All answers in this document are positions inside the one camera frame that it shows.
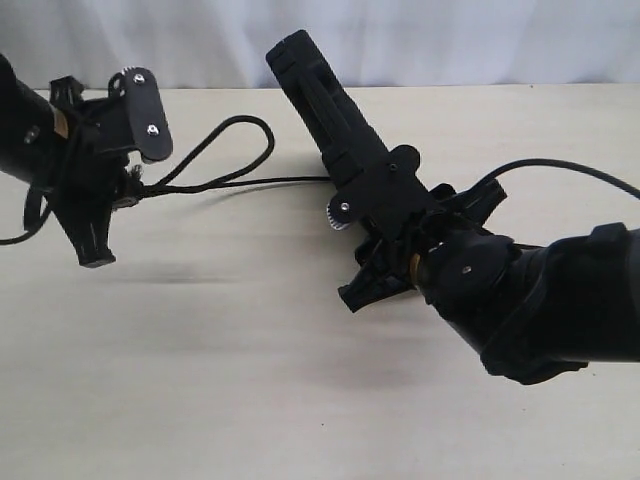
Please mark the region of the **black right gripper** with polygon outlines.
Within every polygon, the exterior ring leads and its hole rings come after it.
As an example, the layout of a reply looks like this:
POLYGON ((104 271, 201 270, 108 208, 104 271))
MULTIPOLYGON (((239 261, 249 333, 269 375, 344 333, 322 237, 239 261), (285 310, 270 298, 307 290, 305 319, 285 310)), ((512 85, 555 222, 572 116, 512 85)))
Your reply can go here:
POLYGON ((461 192, 441 183, 428 191, 440 210, 427 212, 410 223, 394 241, 384 239, 371 222, 360 221, 366 237, 354 252, 359 271, 350 282, 338 288, 339 297, 351 312, 414 290, 410 264, 417 254, 440 243, 455 228, 480 231, 491 213, 507 198, 498 182, 461 192))

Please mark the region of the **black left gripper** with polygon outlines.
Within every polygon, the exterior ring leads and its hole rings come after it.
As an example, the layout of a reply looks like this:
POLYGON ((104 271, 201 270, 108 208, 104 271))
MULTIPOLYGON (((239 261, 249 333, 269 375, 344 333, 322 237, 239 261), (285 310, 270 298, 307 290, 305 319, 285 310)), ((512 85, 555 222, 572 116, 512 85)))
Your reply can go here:
POLYGON ((52 104, 66 114, 71 159, 53 212, 81 267, 112 264, 112 211, 143 196, 140 169, 127 169, 131 152, 145 154, 145 76, 116 74, 104 98, 86 100, 84 86, 66 76, 50 83, 52 104))

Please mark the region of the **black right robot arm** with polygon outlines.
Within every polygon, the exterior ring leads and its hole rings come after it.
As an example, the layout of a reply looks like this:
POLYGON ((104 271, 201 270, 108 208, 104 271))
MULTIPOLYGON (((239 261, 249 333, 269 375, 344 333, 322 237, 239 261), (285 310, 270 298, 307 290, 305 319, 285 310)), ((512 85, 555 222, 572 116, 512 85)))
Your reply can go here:
POLYGON ((447 184, 429 194, 404 241, 372 234, 360 271, 339 290, 358 311, 419 292, 478 354, 486 371, 534 385, 592 362, 639 359, 639 233, 622 223, 527 248, 482 227, 505 198, 497 182, 477 195, 447 184))

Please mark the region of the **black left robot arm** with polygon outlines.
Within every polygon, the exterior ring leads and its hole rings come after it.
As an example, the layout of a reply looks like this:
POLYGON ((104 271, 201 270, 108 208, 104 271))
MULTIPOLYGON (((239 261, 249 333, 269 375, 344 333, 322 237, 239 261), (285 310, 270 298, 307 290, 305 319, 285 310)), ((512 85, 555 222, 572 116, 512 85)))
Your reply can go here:
POLYGON ((27 184, 21 234, 2 239, 17 245, 55 217, 80 266, 115 262, 108 246, 113 211, 125 203, 128 153, 105 152, 111 134, 100 123, 113 99, 85 100, 79 83, 65 77, 45 99, 18 79, 1 59, 1 171, 27 184))

